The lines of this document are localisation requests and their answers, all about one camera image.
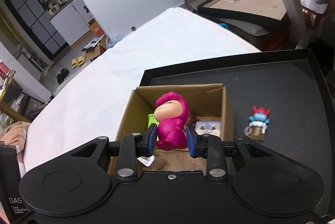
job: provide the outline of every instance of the floor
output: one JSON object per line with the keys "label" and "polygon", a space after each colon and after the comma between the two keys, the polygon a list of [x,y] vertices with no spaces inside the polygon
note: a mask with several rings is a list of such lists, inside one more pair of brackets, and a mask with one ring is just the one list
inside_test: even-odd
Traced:
{"label": "floor", "polygon": [[80,45],[78,45],[75,49],[71,49],[68,54],[64,58],[62,58],[52,69],[49,70],[49,72],[46,74],[43,85],[46,87],[52,94],[55,93],[57,87],[59,86],[57,82],[57,75],[61,72],[63,68],[67,68],[70,73],[69,76],[71,76],[74,72],[76,72],[80,67],[76,67],[73,69],[71,67],[72,60],[78,56],[81,56],[84,54],[84,52],[81,52],[81,50],[94,38],[96,37],[94,34],[92,36],[85,39]]}

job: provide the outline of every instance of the black tray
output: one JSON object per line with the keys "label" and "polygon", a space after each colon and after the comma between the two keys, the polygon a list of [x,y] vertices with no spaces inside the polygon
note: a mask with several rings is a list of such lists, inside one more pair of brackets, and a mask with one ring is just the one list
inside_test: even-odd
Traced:
{"label": "black tray", "polygon": [[317,214],[335,215],[335,112],[311,50],[259,52],[146,70],[145,85],[223,83],[234,108],[235,136],[252,106],[271,109],[262,145],[316,170],[325,184]]}

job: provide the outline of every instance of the orange basket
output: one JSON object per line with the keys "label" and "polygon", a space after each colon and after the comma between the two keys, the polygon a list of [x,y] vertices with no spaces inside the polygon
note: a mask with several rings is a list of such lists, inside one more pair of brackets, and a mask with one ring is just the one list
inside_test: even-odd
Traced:
{"label": "orange basket", "polygon": [[317,13],[309,8],[306,8],[305,6],[301,5],[301,8],[303,9],[304,17],[305,17],[305,23],[306,27],[310,29],[316,29],[320,23],[321,19],[326,15],[329,6],[330,6],[331,0],[328,0],[328,6],[324,13]]}

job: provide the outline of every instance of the screw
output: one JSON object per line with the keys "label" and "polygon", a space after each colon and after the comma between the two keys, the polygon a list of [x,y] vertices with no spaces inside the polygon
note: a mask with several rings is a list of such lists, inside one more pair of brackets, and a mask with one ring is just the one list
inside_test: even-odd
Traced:
{"label": "screw", "polygon": [[130,177],[134,174],[134,171],[130,168],[122,168],[118,171],[118,175],[121,177]]}
{"label": "screw", "polygon": [[214,168],[209,172],[209,174],[213,177],[223,177],[226,175],[226,171],[221,168]]}
{"label": "screw", "polygon": [[173,174],[170,174],[167,176],[168,179],[176,179],[177,176],[176,175],[173,175]]}

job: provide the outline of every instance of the toy figure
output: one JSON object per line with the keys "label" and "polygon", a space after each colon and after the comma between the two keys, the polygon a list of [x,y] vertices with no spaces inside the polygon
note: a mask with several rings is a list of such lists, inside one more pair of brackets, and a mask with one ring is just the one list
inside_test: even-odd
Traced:
{"label": "toy figure", "polygon": [[221,122],[220,121],[198,121],[195,123],[195,131],[197,134],[209,133],[221,138]]}
{"label": "toy figure", "polygon": [[163,150],[187,148],[183,128],[189,119],[189,110],[185,99],[175,92],[168,92],[156,101],[156,105],[154,116],[159,122],[156,146]]}
{"label": "toy figure", "polygon": [[252,116],[249,117],[251,123],[244,129],[244,134],[251,140],[264,140],[267,124],[270,122],[268,119],[270,109],[254,106],[252,110]]}

